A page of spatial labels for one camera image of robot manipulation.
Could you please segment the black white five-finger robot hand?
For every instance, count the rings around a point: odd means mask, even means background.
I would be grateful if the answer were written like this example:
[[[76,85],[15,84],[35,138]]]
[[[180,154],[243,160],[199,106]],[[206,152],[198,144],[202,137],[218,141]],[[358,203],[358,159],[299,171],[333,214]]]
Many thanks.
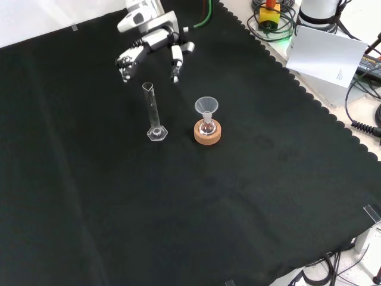
[[[144,58],[163,47],[171,51],[172,68],[170,80],[178,83],[183,67],[183,56],[193,53],[195,44],[188,41],[189,28],[179,29],[174,11],[163,15],[150,15],[146,8],[129,12],[117,25],[121,33],[138,29],[141,36],[115,60],[123,82],[127,83],[135,76],[138,66]]]

